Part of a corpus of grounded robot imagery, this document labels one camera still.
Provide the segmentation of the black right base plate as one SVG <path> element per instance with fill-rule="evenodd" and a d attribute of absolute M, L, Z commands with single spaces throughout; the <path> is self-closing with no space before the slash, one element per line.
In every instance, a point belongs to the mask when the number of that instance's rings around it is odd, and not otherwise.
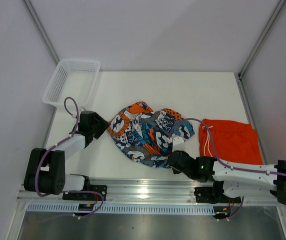
<path fill-rule="evenodd" d="M 228 197 L 224 195 L 222 189 L 215 189 L 214 187 L 196 187 L 194 195 L 197 203 L 206 204 L 227 204 L 227 203 L 241 203 L 240 197 Z"/>

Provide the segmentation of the white plastic basket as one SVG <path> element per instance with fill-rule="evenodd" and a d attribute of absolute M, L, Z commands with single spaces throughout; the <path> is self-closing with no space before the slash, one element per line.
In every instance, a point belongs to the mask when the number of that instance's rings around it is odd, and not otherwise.
<path fill-rule="evenodd" d="M 99 85 L 101 62 L 88 58 L 63 58 L 57 64 L 42 95 L 42 102 L 64 108 L 66 97 L 79 107 L 89 106 Z"/>

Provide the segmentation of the patterned multicolour shorts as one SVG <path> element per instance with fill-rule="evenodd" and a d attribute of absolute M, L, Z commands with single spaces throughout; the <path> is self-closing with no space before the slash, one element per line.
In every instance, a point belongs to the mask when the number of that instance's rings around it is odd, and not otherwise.
<path fill-rule="evenodd" d="M 192 124 L 170 108 L 153 110 L 144 101 L 123 108 L 107 129 L 115 145 L 135 163 L 169 169 L 173 137 L 187 141 L 195 135 Z"/>

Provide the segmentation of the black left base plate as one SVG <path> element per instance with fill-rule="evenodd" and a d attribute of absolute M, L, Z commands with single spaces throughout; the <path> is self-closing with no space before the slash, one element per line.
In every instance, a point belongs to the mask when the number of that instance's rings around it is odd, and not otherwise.
<path fill-rule="evenodd" d="M 64 193 L 62 199 L 66 201 L 101 201 L 101 197 L 98 195 L 98 193 L 103 196 L 103 200 L 106 200 L 107 185 L 95 184 L 91 185 L 90 187 L 86 187 L 79 193 Z"/>

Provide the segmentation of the aluminium mounting rail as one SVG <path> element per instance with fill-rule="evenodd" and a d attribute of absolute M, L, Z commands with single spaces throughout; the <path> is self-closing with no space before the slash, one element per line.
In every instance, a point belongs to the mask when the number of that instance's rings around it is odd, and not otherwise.
<path fill-rule="evenodd" d="M 193 180 L 150 180 L 150 179 L 107 179 L 92 178 L 91 185 L 107 186 L 107 203 L 145 204 L 145 205 L 187 205 L 196 204 L 194 191 L 196 187 L 212 187 L 212 182 L 200 183 Z M 272 195 L 249 196 L 246 193 L 244 206 L 284 206 Z M 26 191 L 21 186 L 18 202 L 63 202 L 62 194 L 38 197 L 35 192 Z"/>

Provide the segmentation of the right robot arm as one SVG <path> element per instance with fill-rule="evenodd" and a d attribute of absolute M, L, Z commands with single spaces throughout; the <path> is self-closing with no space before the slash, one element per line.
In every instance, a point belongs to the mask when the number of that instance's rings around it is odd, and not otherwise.
<path fill-rule="evenodd" d="M 210 156 L 192 158 L 176 150 L 168 157 L 175 174 L 183 173 L 200 183 L 212 186 L 196 187 L 198 203 L 240 203 L 243 197 L 276 199 L 286 205 L 286 160 L 277 164 L 255 165 L 234 163 Z"/>

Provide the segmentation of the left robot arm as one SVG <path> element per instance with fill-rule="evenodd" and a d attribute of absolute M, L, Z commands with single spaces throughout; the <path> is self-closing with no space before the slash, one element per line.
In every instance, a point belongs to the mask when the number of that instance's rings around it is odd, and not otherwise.
<path fill-rule="evenodd" d="M 93 111 L 76 115 L 76 124 L 68 137 L 48 148 L 34 148 L 29 157 L 23 186 L 40 197 L 74 192 L 80 200 L 91 195 L 87 176 L 66 174 L 65 162 L 97 140 L 110 123 Z"/>

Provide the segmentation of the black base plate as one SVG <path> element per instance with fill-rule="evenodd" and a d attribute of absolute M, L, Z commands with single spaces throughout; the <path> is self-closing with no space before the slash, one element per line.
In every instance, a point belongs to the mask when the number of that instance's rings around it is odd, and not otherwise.
<path fill-rule="evenodd" d="M 91 185 L 90 187 L 86 187 L 79 193 L 64 193 L 62 199 L 66 201 L 101 201 L 101 197 L 98 195 L 98 193 L 103 196 L 103 200 L 106 200 L 107 185 L 95 184 Z"/>
<path fill-rule="evenodd" d="M 240 197 L 228 197 L 224 195 L 222 189 L 215 189 L 214 187 L 196 187 L 194 195 L 197 203 L 206 204 L 227 204 L 227 203 L 241 203 Z"/>

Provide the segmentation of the orange shorts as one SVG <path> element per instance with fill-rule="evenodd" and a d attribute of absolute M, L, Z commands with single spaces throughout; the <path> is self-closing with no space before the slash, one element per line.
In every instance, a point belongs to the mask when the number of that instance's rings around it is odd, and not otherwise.
<path fill-rule="evenodd" d="M 234 163 L 262 165 L 258 133 L 248 123 L 221 119 L 203 119 L 198 138 L 200 155 L 214 156 Z"/>

